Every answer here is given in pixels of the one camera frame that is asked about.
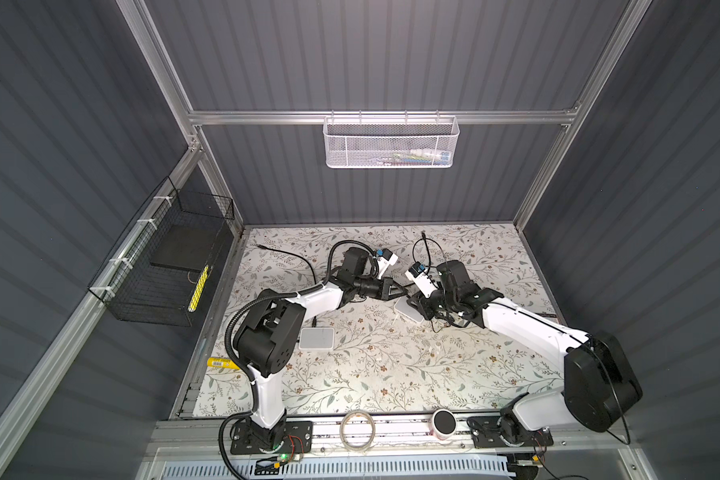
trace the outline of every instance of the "gray wall panel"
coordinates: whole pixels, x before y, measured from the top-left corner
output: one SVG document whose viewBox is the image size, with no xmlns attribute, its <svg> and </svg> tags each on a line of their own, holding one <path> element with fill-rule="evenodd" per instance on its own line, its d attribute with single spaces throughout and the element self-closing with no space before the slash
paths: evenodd
<svg viewBox="0 0 720 480">
<path fill-rule="evenodd" d="M 185 149 L 114 2 L 0 2 L 0 414 Z M 198 329 L 106 315 L 3 478 L 130 478 Z"/>
<path fill-rule="evenodd" d="M 720 476 L 720 2 L 654 2 L 525 233 L 568 323 L 624 346 L 660 477 Z"/>
<path fill-rule="evenodd" d="M 247 224 L 511 220 L 560 130 L 467 125 L 443 169 L 326 166 L 319 126 L 205 126 Z"/>
<path fill-rule="evenodd" d="M 569 108 L 625 4 L 147 1 L 197 110 Z"/>
</svg>

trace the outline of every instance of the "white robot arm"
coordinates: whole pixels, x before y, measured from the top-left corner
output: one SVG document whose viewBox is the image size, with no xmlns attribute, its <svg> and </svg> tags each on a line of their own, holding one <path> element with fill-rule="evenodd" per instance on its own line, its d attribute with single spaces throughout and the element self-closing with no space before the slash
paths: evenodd
<svg viewBox="0 0 720 480">
<path fill-rule="evenodd" d="M 359 244 L 354 240 L 344 242 Z M 379 259 L 393 264 L 397 258 L 392 258 L 386 249 L 363 246 L 365 250 L 350 248 L 335 274 L 330 274 L 332 254 L 329 255 L 329 274 L 323 283 L 299 293 L 265 290 L 230 322 L 225 346 L 230 358 L 243 367 L 251 380 L 252 432 L 262 445 L 278 445 L 282 439 L 286 417 L 282 373 L 296 346 L 303 320 L 336 310 L 356 295 L 379 300 L 408 295 L 391 277 L 380 273 Z M 373 267 L 371 274 L 366 275 L 368 259 Z M 445 262 L 437 266 L 437 272 L 439 282 L 435 284 L 424 278 L 420 264 L 414 264 L 408 271 L 409 279 L 421 291 L 410 296 L 407 304 L 424 318 L 439 318 L 456 327 L 472 322 L 489 328 L 528 346 L 542 355 L 550 368 L 564 374 L 563 387 L 520 395 L 502 408 L 498 427 L 508 444 L 522 444 L 533 432 L 552 426 L 580 423 L 604 432 L 642 397 L 624 352 L 612 336 L 592 336 L 559 325 L 529 312 L 495 290 L 480 288 L 461 262 Z M 232 344 L 232 328 L 244 312 L 246 318 Z"/>
</svg>

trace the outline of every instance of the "floral tablecloth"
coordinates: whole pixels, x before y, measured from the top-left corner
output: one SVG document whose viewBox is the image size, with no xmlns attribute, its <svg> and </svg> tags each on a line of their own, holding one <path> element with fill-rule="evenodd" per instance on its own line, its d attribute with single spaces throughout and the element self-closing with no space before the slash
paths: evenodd
<svg viewBox="0 0 720 480">
<path fill-rule="evenodd" d="M 388 274 L 405 284 L 404 272 L 413 262 L 412 245 L 422 230 L 442 245 L 449 260 L 461 260 L 480 286 L 499 290 L 533 312 L 554 312 L 510 224 L 261 228 L 250 233 L 213 355 L 226 357 L 226 323 L 261 290 L 289 292 L 313 284 L 303 261 L 261 250 L 257 244 L 309 258 L 318 278 L 325 275 L 328 251 L 339 240 L 387 247 L 400 257 Z M 440 264 L 440 249 L 430 245 L 433 264 Z M 341 263 L 343 251 L 337 250 L 335 265 Z M 421 242 L 416 260 L 426 259 Z M 396 318 L 394 302 L 368 299 L 318 317 L 319 326 L 336 329 L 336 349 L 294 352 L 283 377 L 289 413 L 499 408 L 522 392 L 562 385 L 560 373 L 516 341 L 475 325 L 443 328 L 442 322 L 436 322 L 434 332 L 429 322 Z M 209 368 L 193 414 L 226 416 L 249 409 L 250 401 L 244 375 Z"/>
</svg>

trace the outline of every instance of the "black mounting plate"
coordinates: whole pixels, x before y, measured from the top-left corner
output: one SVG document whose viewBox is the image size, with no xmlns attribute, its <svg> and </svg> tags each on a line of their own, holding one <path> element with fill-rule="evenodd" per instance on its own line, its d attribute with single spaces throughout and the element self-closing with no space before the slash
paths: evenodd
<svg viewBox="0 0 720 480">
<path fill-rule="evenodd" d="M 468 420 L 474 420 L 479 425 L 483 426 L 479 430 L 472 430 L 470 435 L 472 436 L 472 442 L 475 448 L 506 448 L 511 447 L 508 445 L 499 435 L 499 431 L 496 430 L 496 425 L 499 420 L 499 416 L 482 416 L 482 417 L 469 417 Z M 549 447 L 554 444 L 552 434 L 550 431 L 543 430 L 534 435 L 534 438 L 528 439 L 523 445 L 517 447 Z"/>
<path fill-rule="evenodd" d="M 250 417 L 244 418 L 235 423 L 230 432 L 232 437 L 232 446 L 230 447 L 231 455 L 259 455 L 262 453 L 271 453 L 277 455 L 280 453 L 291 453 L 291 443 L 288 436 L 300 438 L 301 441 L 294 441 L 294 453 L 309 453 L 312 450 L 312 422 L 289 422 L 286 421 L 285 441 L 274 452 L 263 452 L 263 448 L 268 446 L 260 443 L 259 440 L 251 432 Z"/>
</svg>

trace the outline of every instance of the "black wire basket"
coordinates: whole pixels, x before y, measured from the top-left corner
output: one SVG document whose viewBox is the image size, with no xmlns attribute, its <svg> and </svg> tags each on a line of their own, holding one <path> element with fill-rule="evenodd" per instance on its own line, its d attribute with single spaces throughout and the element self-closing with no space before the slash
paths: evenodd
<svg viewBox="0 0 720 480">
<path fill-rule="evenodd" d="M 203 321 L 232 248 L 233 221 L 231 198 L 173 190 L 151 219 L 137 220 L 143 225 L 127 252 L 114 259 L 115 246 L 94 277 L 115 262 L 111 280 L 105 286 L 92 282 L 89 291 L 118 320 L 174 326 Z M 182 258 L 187 252 L 191 259 Z"/>
</svg>

